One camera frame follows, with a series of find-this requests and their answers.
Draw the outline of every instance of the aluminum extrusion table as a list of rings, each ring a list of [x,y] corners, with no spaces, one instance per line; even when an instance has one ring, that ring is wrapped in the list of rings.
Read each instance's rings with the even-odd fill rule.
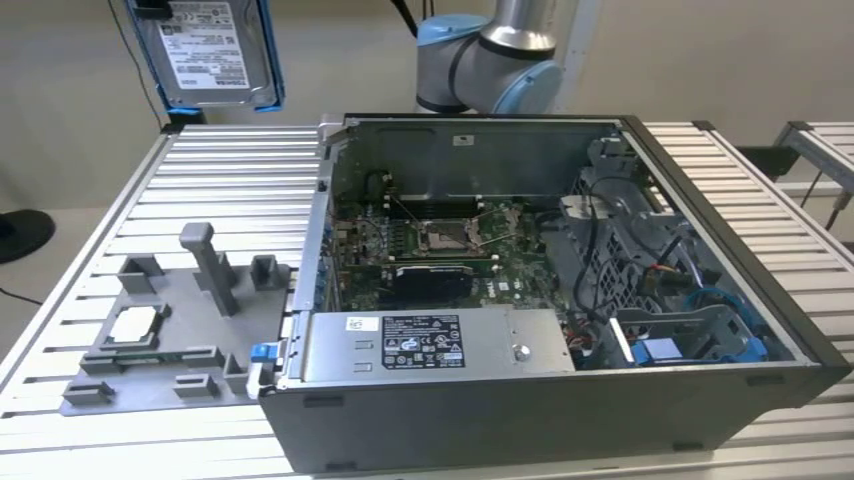
[[[736,232],[854,362],[854,257],[714,130],[648,124]],[[319,158],[315,127],[189,126],[162,135],[0,365],[0,477],[258,478],[293,471],[258,406],[62,417],[127,254],[193,265],[178,242],[211,221],[233,264],[297,268]],[[568,432],[568,444],[584,433]],[[854,377],[806,407],[764,415],[714,452],[409,472],[389,479],[780,479],[854,476]]]

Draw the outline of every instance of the blue clip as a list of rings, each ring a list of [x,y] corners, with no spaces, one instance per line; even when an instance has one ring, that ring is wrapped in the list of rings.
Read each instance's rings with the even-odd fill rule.
[[[253,363],[275,363],[279,358],[279,345],[277,343],[257,343],[250,351]]]

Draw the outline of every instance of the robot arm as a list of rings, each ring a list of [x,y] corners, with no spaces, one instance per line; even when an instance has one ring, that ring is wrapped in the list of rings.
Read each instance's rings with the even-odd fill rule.
[[[498,0],[496,18],[442,15],[418,29],[425,112],[546,113],[564,71],[552,60],[554,0]]]

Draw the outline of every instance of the hard drive label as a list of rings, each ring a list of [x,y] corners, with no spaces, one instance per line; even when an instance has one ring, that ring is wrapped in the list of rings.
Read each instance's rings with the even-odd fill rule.
[[[159,22],[163,47],[182,89],[250,88],[229,2],[170,2]]]
[[[389,370],[465,367],[460,316],[383,317],[383,366]]]

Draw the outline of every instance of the warning label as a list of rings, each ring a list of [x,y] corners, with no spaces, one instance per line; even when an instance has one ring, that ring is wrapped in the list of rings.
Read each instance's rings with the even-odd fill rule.
[[[163,48],[185,90],[250,88],[229,2],[170,2]]]
[[[465,367],[464,354],[460,316],[383,317],[383,366],[387,369]]]

